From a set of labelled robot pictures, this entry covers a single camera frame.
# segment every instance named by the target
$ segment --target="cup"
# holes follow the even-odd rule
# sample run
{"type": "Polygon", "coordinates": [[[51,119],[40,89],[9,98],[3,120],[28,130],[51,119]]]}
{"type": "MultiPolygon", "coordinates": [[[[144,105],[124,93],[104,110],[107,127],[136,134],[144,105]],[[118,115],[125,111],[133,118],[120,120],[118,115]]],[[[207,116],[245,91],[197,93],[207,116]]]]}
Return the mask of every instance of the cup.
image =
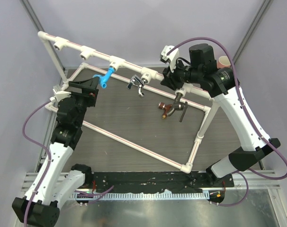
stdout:
{"type": "Polygon", "coordinates": [[[230,66],[231,66],[231,63],[230,63],[230,61],[229,61],[227,56],[219,57],[219,59],[217,61],[217,67],[219,69],[224,68],[224,67],[228,67],[229,68],[230,66]]]}

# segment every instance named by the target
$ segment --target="gray wall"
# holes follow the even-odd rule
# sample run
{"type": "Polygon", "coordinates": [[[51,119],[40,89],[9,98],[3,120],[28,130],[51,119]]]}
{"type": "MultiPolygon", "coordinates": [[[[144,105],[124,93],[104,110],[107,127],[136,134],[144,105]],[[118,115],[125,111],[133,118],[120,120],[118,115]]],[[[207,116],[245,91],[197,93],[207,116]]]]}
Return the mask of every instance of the gray wall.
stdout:
{"type": "MultiPolygon", "coordinates": [[[[263,0],[30,0],[46,32],[135,64],[161,64],[165,45],[195,36],[221,41],[234,54],[263,0]]],[[[188,47],[181,54],[188,56],[188,47]]],[[[215,47],[216,56],[222,55],[215,47]]],[[[79,53],[63,49],[64,66],[79,53]]],[[[91,58],[89,63],[108,66],[91,58]]]]}
{"type": "MultiPolygon", "coordinates": [[[[13,226],[11,204],[40,148],[22,137],[26,117],[52,94],[59,81],[43,44],[17,0],[0,1],[0,227],[13,226]]],[[[27,133],[42,142],[50,113],[41,110],[27,133]]]]}
{"type": "MultiPolygon", "coordinates": [[[[237,70],[244,95],[287,158],[287,0],[275,0],[241,55],[237,70]]],[[[278,175],[286,172],[276,154],[265,158],[278,175]]],[[[287,198],[287,179],[280,182],[287,198]]]]}

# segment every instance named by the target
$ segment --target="purple cable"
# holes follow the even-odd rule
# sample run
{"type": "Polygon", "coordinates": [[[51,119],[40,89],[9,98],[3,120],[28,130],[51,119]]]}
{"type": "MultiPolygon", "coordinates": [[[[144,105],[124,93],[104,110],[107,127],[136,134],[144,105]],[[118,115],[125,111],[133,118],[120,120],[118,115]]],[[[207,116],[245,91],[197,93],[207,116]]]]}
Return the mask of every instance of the purple cable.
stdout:
{"type": "Polygon", "coordinates": [[[245,176],[244,176],[242,173],[240,173],[239,171],[235,171],[235,172],[233,172],[232,174],[236,174],[236,173],[237,173],[237,174],[240,174],[240,175],[243,177],[244,181],[246,182],[247,189],[246,189],[246,193],[245,193],[244,197],[243,197],[241,200],[239,200],[238,202],[232,203],[232,204],[221,204],[221,203],[217,204],[216,202],[212,202],[212,204],[214,204],[214,205],[216,205],[216,206],[221,206],[221,207],[232,207],[232,206],[236,206],[236,205],[242,203],[242,202],[247,198],[247,196],[248,196],[248,194],[249,194],[249,183],[248,183],[248,180],[247,180],[247,179],[245,178],[245,176]]]}
{"type": "MultiPolygon", "coordinates": [[[[181,42],[180,44],[176,45],[174,48],[172,48],[168,53],[167,55],[169,55],[170,53],[172,53],[172,51],[174,51],[175,49],[179,48],[180,46],[188,43],[188,42],[191,42],[191,41],[195,41],[195,40],[208,40],[208,41],[211,41],[215,44],[217,44],[218,46],[220,46],[221,49],[223,49],[224,53],[226,54],[226,56],[228,57],[230,63],[231,63],[231,67],[232,67],[232,70],[233,70],[233,74],[234,74],[234,81],[235,81],[235,84],[237,85],[238,84],[238,80],[237,80],[237,75],[236,75],[236,69],[235,69],[235,65],[233,63],[233,60],[232,60],[232,57],[230,56],[228,50],[220,43],[218,42],[217,40],[215,39],[212,39],[212,38],[208,38],[208,37],[196,37],[196,38],[191,38],[191,39],[188,39],[186,41],[183,41],[181,42]]],[[[240,90],[239,90],[239,86],[235,86],[236,87],[236,92],[237,92],[237,96],[239,98],[239,101],[242,105],[242,109],[244,111],[244,113],[246,114],[249,122],[251,123],[253,129],[255,130],[255,132],[257,133],[257,135],[262,139],[262,141],[264,141],[271,149],[273,149],[273,151],[276,152],[276,154],[278,154],[278,156],[284,161],[284,163],[286,164],[287,166],[287,159],[282,155],[282,153],[277,149],[275,148],[268,140],[266,140],[263,135],[261,134],[261,132],[258,130],[258,128],[256,127],[254,121],[252,120],[248,110],[247,110],[247,107],[244,105],[244,102],[243,102],[243,99],[242,99],[242,95],[240,93],[240,90]]],[[[266,176],[266,175],[263,175],[263,174],[260,174],[258,172],[256,172],[255,170],[249,168],[249,170],[251,170],[253,173],[257,174],[258,176],[261,176],[261,177],[264,177],[264,178],[267,178],[267,179],[270,179],[270,180],[282,180],[282,179],[285,179],[287,178],[287,172],[285,175],[283,176],[280,176],[280,177],[271,177],[271,176],[266,176]]]]}
{"type": "Polygon", "coordinates": [[[80,194],[83,194],[87,197],[94,197],[94,196],[104,196],[105,194],[109,193],[109,191],[111,191],[112,189],[114,188],[114,185],[112,187],[110,187],[108,190],[102,192],[102,193],[98,193],[98,194],[92,194],[92,193],[86,193],[86,192],[83,192],[83,191],[75,191],[77,193],[80,193],[80,194]]]}
{"type": "Polygon", "coordinates": [[[104,191],[104,192],[102,192],[102,193],[99,193],[98,195],[100,195],[100,197],[97,198],[97,199],[95,199],[95,200],[93,200],[93,201],[91,201],[91,202],[88,202],[88,204],[93,204],[93,203],[96,203],[98,200],[101,200],[102,197],[104,197],[104,196],[105,196],[109,191],[111,191],[113,188],[114,188],[114,185],[113,185],[112,187],[110,187],[108,190],[106,190],[106,191],[104,191]]]}
{"type": "MultiPolygon", "coordinates": [[[[113,185],[112,187],[110,187],[108,190],[106,190],[106,191],[104,191],[104,192],[102,192],[102,193],[99,193],[99,194],[91,194],[91,193],[86,193],[86,192],[82,192],[82,191],[75,191],[75,192],[80,193],[80,194],[82,194],[82,195],[84,195],[84,196],[86,196],[86,197],[91,197],[91,198],[93,198],[94,196],[99,196],[99,195],[100,195],[99,198],[97,198],[97,199],[95,199],[95,200],[93,200],[93,201],[91,201],[91,202],[88,202],[88,204],[94,204],[94,203],[96,203],[97,201],[101,200],[101,198],[104,197],[107,193],[109,193],[109,191],[111,191],[113,188],[114,188],[114,185],[113,185]]],[[[71,207],[69,207],[69,208],[63,210],[63,212],[66,212],[66,211],[70,210],[70,209],[73,208],[73,207],[76,207],[76,205],[71,206],[71,207]]]]}
{"type": "Polygon", "coordinates": [[[35,143],[36,145],[38,145],[38,146],[40,146],[41,148],[43,148],[43,149],[46,151],[46,153],[48,154],[47,166],[46,166],[46,168],[45,168],[45,170],[44,170],[44,172],[43,172],[43,174],[42,174],[40,180],[38,181],[38,183],[37,183],[37,185],[36,185],[36,187],[35,187],[35,189],[34,189],[32,195],[31,195],[31,197],[30,197],[30,199],[29,199],[29,202],[28,202],[28,204],[27,204],[27,207],[26,207],[26,211],[25,211],[25,215],[24,215],[24,227],[27,227],[27,218],[28,218],[28,214],[29,214],[29,209],[30,209],[31,203],[32,203],[32,201],[33,201],[33,199],[34,199],[34,196],[35,196],[35,194],[36,194],[37,189],[38,189],[39,186],[41,185],[42,181],[44,180],[45,175],[47,174],[47,172],[48,172],[48,170],[49,170],[50,161],[51,161],[51,152],[50,152],[50,150],[49,150],[46,146],[44,146],[43,144],[41,144],[41,143],[39,143],[39,142],[37,142],[37,141],[31,139],[30,137],[28,137],[28,136],[26,135],[26,133],[25,133],[25,128],[26,128],[26,125],[27,125],[28,121],[30,120],[30,118],[31,118],[38,110],[40,110],[41,108],[43,108],[43,107],[44,107],[45,105],[47,105],[48,103],[49,103],[49,102],[46,102],[46,103],[42,104],[40,107],[38,107],[36,110],[34,110],[34,111],[27,117],[27,119],[25,120],[24,125],[23,125],[23,127],[22,127],[22,135],[23,135],[28,141],[30,141],[30,142],[32,142],[32,143],[35,143]]]}

